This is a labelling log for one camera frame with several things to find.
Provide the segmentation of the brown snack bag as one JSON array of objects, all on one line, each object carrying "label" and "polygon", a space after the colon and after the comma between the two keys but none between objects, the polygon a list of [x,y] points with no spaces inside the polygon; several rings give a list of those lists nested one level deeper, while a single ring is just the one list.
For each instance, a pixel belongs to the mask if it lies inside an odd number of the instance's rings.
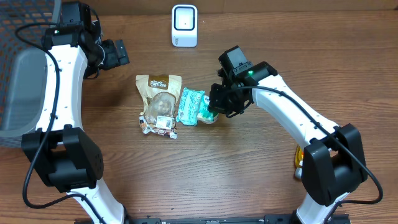
[{"label": "brown snack bag", "polygon": [[136,87],[143,100],[139,124],[144,134],[177,138],[175,107],[182,89],[178,75],[138,75]]}]

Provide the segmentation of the teal wet wipes pack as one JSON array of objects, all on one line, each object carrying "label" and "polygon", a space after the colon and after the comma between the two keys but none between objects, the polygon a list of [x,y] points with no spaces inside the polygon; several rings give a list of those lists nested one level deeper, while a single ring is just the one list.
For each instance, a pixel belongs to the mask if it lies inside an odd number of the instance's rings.
[{"label": "teal wet wipes pack", "polygon": [[203,90],[184,88],[180,97],[176,122],[180,122],[186,126],[195,126],[198,121],[197,114],[200,102],[204,94]]}]

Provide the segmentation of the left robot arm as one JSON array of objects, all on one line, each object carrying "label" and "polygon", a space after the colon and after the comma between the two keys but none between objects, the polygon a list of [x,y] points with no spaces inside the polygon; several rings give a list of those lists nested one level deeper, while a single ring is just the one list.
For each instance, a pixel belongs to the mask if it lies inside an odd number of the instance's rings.
[{"label": "left robot arm", "polygon": [[74,198],[91,223],[129,223],[124,205],[106,185],[103,155],[84,132],[81,94],[85,79],[129,63],[121,40],[103,40],[97,13],[80,1],[61,5],[60,19],[46,25],[39,49],[47,60],[44,103],[22,150],[48,187]]}]

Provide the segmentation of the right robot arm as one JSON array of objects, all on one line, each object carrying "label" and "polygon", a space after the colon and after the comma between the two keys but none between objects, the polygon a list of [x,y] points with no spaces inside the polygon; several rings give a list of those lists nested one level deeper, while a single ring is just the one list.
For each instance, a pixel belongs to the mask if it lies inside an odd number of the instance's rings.
[{"label": "right robot arm", "polygon": [[344,199],[367,180],[360,132],[339,126],[298,97],[267,62],[250,62],[235,46],[219,57],[221,84],[212,84],[209,109],[232,118],[251,104],[272,115],[300,146],[298,177],[307,192],[292,215],[267,215],[266,223],[349,223],[334,216]]}]

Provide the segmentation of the green lidded white jar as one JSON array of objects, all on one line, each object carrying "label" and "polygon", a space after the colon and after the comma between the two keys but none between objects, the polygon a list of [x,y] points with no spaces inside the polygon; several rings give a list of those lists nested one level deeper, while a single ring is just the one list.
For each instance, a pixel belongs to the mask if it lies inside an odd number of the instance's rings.
[{"label": "green lidded white jar", "polygon": [[217,121],[218,119],[218,114],[208,114],[208,115],[203,115],[201,118],[201,121],[205,124],[213,124]]}]

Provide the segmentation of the yellow tea bottle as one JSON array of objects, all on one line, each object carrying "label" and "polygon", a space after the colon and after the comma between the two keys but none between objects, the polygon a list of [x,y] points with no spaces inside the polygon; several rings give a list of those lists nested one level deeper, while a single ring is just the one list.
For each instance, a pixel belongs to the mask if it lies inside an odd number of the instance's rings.
[{"label": "yellow tea bottle", "polygon": [[295,152],[295,178],[301,179],[302,178],[302,164],[303,164],[303,150],[300,146],[297,146]]}]

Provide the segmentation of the teal Kleenex tissue pack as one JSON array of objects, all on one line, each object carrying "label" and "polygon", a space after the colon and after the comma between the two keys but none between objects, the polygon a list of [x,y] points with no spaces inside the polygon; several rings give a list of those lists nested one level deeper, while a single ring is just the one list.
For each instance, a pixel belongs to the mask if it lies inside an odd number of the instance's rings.
[{"label": "teal Kleenex tissue pack", "polygon": [[203,95],[201,98],[200,107],[199,107],[198,114],[197,114],[197,119],[199,121],[201,121],[201,118],[203,115],[208,115],[208,114],[213,113],[208,109],[209,104],[210,104],[210,97]]}]

